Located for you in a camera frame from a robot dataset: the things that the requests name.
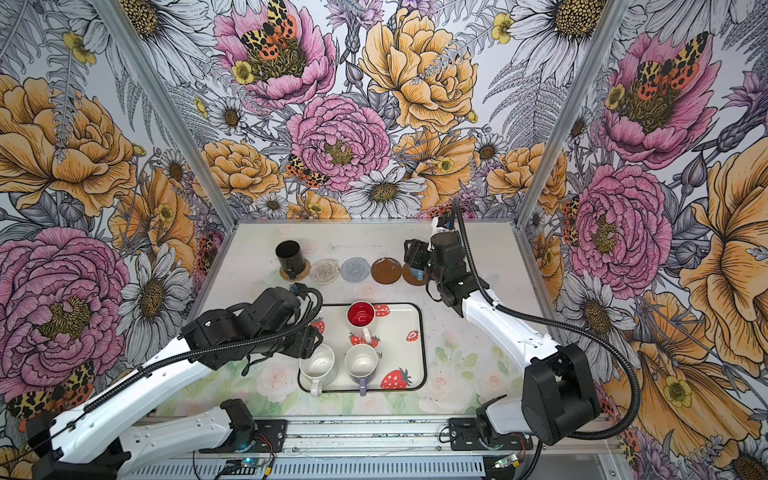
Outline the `white mug blue handle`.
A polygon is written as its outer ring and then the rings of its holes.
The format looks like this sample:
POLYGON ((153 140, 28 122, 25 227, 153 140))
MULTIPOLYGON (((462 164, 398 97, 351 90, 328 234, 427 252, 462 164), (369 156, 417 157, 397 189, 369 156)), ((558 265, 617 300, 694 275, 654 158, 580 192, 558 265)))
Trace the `white mug blue handle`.
POLYGON ((404 264, 408 264, 412 269, 421 270, 428 274, 428 265, 430 261, 429 245, 418 239, 404 241, 404 264))

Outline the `plain brown wooden coaster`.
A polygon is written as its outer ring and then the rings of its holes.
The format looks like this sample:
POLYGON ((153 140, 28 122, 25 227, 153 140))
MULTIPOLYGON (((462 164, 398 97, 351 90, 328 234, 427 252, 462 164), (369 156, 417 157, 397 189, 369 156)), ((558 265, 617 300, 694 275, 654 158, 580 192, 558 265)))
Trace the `plain brown wooden coaster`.
POLYGON ((404 264, 402 267, 402 278, 412 286, 424 286, 430 280, 426 272, 412 269, 408 264, 404 264))

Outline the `scratched dark brown wooden coaster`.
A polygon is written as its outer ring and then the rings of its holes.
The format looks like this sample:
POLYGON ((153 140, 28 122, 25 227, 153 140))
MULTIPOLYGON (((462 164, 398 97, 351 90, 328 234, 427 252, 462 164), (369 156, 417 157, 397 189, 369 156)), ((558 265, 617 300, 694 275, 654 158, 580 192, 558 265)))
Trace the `scratched dark brown wooden coaster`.
POLYGON ((392 257, 382 257, 372 264, 371 276, 379 284, 391 285, 401 278, 402 266, 392 257))

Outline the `round woven rattan coaster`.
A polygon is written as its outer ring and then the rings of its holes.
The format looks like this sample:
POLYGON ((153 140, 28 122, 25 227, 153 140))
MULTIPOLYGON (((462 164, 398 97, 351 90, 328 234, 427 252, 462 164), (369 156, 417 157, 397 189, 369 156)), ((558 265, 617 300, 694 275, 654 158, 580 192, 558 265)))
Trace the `round woven rattan coaster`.
POLYGON ((294 276, 290 276, 283 268, 278 269, 278 273, 280 277, 283 280, 289 281, 289 282, 296 282, 296 281, 302 282, 305 278, 309 276, 310 272, 311 272, 311 262, 309 260, 306 260, 304 262, 303 270, 294 276))

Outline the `black mug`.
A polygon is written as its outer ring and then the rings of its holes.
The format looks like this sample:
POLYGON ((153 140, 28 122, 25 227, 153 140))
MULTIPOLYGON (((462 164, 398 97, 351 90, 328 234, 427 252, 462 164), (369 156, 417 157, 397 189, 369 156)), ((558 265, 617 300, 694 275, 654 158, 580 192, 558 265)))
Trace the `black mug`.
POLYGON ((275 255, 280 264, 290 276, 301 272, 304 268, 306 259, 301 250, 300 244, 295 240, 285 240, 275 248, 275 255))

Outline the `grey-blue braided rope coaster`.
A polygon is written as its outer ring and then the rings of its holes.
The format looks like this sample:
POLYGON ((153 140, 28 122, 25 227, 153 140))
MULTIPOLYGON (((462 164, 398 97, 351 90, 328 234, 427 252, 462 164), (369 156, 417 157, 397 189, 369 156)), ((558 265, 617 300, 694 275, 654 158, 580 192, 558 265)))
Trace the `grey-blue braided rope coaster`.
POLYGON ((366 280, 370 271, 370 264, 363 257, 349 258, 340 267, 341 277, 349 283, 359 283, 366 280))

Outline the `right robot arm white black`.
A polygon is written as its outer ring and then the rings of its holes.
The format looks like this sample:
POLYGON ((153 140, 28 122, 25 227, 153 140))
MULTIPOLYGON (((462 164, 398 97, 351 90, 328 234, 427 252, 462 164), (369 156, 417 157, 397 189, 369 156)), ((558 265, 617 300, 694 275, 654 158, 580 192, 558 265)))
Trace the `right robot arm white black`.
POLYGON ((562 346, 519 315, 504 313, 487 283, 470 271, 458 232, 437 229, 428 252, 427 272, 437 284, 440 301, 493 340, 523 374, 521 394, 502 395, 476 411, 485 442, 527 433, 554 445, 574 438, 599 416, 587 358, 578 346, 562 346))

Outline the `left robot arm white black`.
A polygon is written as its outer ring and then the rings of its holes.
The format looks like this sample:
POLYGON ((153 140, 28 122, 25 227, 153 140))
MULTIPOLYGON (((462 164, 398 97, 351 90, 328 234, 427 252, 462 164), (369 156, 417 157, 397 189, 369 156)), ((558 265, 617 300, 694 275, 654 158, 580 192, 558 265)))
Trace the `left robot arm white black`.
POLYGON ((35 479, 118 479, 159 460, 199 450, 247 451, 259 440, 239 399, 202 414, 140 426, 139 420, 222 367, 284 355, 307 359, 323 336, 314 321, 322 293, 302 283, 270 287, 256 300, 213 309, 188 322, 151 360, 83 404, 41 413, 27 427, 35 479))

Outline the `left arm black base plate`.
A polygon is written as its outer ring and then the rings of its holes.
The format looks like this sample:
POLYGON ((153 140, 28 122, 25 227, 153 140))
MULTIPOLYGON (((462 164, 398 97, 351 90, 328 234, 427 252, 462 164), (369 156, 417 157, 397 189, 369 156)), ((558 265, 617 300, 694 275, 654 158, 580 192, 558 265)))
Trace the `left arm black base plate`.
POLYGON ((285 420, 257 420, 255 422, 230 423, 231 432, 224 441, 211 448, 203 448, 200 453, 229 454, 229 453, 279 453, 283 450, 285 420))

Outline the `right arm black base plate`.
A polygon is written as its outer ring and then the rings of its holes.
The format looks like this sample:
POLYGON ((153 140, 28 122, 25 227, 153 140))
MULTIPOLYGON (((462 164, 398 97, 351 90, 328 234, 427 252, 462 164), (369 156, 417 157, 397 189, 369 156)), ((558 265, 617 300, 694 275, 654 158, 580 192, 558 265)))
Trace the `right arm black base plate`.
POLYGON ((496 432, 491 424, 477 417, 448 420, 448 436, 453 451, 532 451, 533 441, 524 433, 496 432))

